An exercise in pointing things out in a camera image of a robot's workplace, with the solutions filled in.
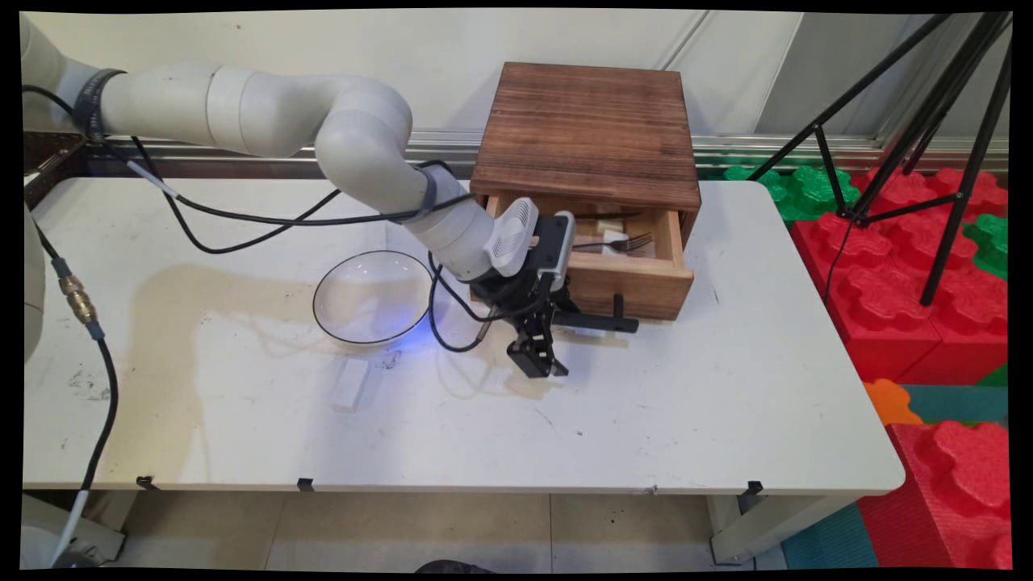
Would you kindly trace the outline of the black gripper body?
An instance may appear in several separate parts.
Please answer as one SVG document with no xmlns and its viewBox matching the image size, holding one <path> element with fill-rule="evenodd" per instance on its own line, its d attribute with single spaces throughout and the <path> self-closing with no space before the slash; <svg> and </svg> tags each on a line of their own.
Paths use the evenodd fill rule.
<svg viewBox="0 0 1033 581">
<path fill-rule="evenodd" d="M 571 276 L 565 274 L 555 281 L 558 287 L 557 290 L 550 290 L 545 301 L 546 307 L 554 307 L 553 297 L 571 298 L 571 290 L 568 288 Z M 470 290 L 473 298 L 480 300 L 491 309 L 490 317 L 508 322 L 532 314 L 529 308 L 545 294 L 545 287 L 534 270 L 523 271 L 512 278 L 505 278 L 491 271 L 471 281 Z M 583 322 L 580 326 L 565 327 L 582 328 Z"/>
</svg>

